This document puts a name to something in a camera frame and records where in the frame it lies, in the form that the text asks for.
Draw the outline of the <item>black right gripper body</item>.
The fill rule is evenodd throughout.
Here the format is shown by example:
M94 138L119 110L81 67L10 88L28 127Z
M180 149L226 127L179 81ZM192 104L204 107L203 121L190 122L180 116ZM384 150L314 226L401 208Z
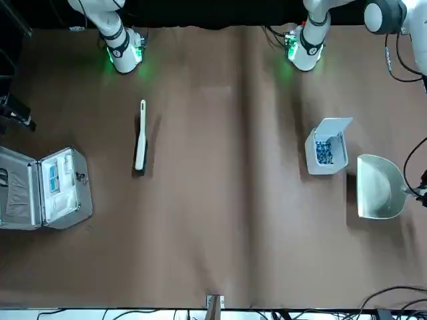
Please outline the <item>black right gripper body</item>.
M13 94L1 96L1 129L4 131L8 122L14 121L30 131L35 131L36 123L31 110Z

